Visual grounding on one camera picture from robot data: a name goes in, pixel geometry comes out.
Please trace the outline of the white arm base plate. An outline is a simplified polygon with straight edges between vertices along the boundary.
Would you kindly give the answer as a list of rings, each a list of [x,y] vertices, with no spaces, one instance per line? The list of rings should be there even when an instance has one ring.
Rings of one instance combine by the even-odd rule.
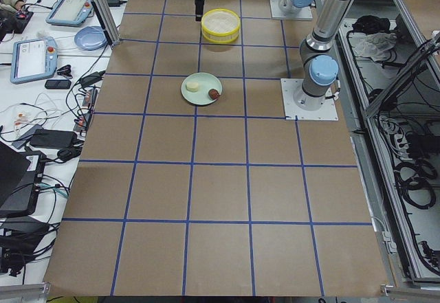
[[[303,79],[282,78],[280,83],[286,120],[339,120],[331,88],[324,96],[315,98],[303,91]]]

